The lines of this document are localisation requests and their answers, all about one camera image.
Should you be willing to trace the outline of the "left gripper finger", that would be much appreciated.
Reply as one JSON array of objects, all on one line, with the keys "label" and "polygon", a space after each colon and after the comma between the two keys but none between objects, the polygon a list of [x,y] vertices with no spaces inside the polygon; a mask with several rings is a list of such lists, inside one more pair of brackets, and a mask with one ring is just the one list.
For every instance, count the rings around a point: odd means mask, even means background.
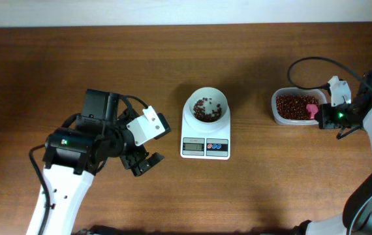
[{"label": "left gripper finger", "polygon": [[139,163],[136,163],[134,166],[131,167],[131,171],[135,177],[141,176],[146,173],[148,170],[153,168],[159,162],[164,159],[164,155],[160,153],[154,153],[151,157],[141,160]]},{"label": "left gripper finger", "polygon": [[128,170],[143,161],[148,155],[149,153],[146,151],[133,151],[126,153],[125,155],[121,155],[120,159],[125,170]]}]

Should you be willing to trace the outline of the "pink measuring scoop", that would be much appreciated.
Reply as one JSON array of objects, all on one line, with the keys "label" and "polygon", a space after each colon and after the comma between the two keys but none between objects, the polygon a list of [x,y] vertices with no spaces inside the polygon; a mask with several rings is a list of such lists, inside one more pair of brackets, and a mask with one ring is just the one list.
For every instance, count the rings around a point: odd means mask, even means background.
[{"label": "pink measuring scoop", "polygon": [[309,115],[310,120],[314,120],[315,115],[318,113],[318,105],[317,104],[308,104],[306,106],[307,113]]}]

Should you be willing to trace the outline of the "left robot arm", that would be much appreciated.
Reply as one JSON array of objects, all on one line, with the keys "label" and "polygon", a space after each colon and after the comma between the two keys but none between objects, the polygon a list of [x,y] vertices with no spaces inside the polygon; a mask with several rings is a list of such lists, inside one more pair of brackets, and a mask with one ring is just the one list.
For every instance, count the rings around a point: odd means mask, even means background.
[{"label": "left robot arm", "polygon": [[162,113],[145,105],[139,115],[130,95],[88,89],[83,109],[30,149],[41,188],[28,234],[70,234],[94,177],[116,157],[138,177],[163,160],[144,143],[170,132]]}]

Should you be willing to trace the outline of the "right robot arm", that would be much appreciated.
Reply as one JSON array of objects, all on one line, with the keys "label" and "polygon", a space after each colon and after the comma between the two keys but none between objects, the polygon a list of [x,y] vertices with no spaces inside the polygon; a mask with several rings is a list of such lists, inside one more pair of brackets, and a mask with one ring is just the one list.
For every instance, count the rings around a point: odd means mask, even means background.
[{"label": "right robot arm", "polygon": [[[372,71],[360,80],[355,97],[346,81],[332,77],[323,89],[331,101],[319,107],[315,119],[321,129],[339,128],[337,139],[364,130],[372,149]],[[322,221],[304,221],[292,234],[372,234],[372,173],[347,200],[343,213]]]}]

